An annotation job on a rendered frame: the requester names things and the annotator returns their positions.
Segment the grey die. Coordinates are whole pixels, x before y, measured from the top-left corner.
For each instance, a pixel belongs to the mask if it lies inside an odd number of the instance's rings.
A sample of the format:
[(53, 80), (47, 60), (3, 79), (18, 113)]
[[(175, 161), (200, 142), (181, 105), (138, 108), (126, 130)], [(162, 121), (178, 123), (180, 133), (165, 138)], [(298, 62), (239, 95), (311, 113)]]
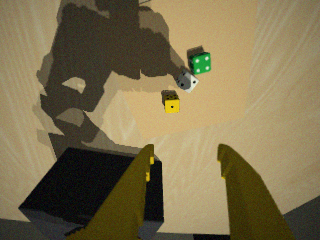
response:
[(187, 93), (190, 93), (198, 82), (199, 80), (185, 69), (176, 80), (177, 86)]

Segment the olive yellow die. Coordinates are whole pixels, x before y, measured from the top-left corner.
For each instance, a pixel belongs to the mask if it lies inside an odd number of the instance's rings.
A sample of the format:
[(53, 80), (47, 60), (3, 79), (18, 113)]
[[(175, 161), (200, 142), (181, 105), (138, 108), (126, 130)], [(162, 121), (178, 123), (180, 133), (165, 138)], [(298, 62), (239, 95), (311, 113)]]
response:
[(164, 96), (165, 113), (179, 112), (179, 97), (177, 94)]

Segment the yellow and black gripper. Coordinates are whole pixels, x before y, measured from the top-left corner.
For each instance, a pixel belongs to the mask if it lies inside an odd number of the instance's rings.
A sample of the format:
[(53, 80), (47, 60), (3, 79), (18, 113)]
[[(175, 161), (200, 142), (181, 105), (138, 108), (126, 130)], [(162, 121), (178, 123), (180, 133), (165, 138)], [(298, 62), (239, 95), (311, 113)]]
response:
[[(230, 240), (296, 240), (258, 172), (233, 148), (219, 144)], [(77, 240), (138, 240), (154, 145), (134, 158)]]

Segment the green die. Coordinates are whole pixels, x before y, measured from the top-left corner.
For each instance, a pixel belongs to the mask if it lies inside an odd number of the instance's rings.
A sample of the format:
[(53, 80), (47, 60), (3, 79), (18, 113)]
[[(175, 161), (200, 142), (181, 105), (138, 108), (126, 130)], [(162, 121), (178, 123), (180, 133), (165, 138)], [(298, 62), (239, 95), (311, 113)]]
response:
[(211, 54), (201, 52), (189, 56), (190, 69), (194, 75), (211, 71)]

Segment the tan flat mat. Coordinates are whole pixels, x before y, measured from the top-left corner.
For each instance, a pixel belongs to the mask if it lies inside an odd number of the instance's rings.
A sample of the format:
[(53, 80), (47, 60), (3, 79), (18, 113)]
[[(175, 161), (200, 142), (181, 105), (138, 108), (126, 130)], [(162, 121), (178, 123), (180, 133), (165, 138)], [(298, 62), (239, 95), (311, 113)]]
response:
[[(151, 0), (91, 22), (143, 139), (244, 118), (258, 0)], [(211, 54), (194, 75), (189, 56)], [(199, 79), (190, 93), (176, 80)], [(177, 94), (179, 112), (165, 113)]]

